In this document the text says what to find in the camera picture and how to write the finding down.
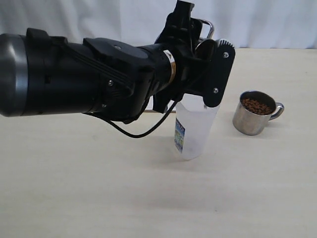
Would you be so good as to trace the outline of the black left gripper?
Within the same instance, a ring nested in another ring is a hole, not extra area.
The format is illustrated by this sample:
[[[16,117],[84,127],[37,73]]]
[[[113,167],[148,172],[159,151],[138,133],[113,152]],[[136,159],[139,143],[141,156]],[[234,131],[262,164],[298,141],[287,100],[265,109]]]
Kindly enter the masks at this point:
[[[178,0],[158,36],[160,49],[168,50],[176,61],[176,75],[171,84],[153,95],[153,110],[167,111],[170,101],[180,101],[184,94],[203,95],[204,74],[217,48],[213,39],[200,42],[202,21],[191,17],[195,4]]]

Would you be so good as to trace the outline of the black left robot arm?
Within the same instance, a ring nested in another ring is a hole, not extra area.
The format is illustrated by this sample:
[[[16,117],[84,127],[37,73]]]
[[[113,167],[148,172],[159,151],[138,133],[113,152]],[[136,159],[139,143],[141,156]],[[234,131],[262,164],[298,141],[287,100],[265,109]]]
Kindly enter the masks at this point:
[[[177,1],[151,45],[132,46],[108,38],[72,43],[63,36],[28,28],[25,35],[0,36],[0,113],[5,117],[96,114],[129,124],[149,102],[166,113],[170,101],[194,86],[207,67],[197,55],[208,26],[193,18],[194,4]]]

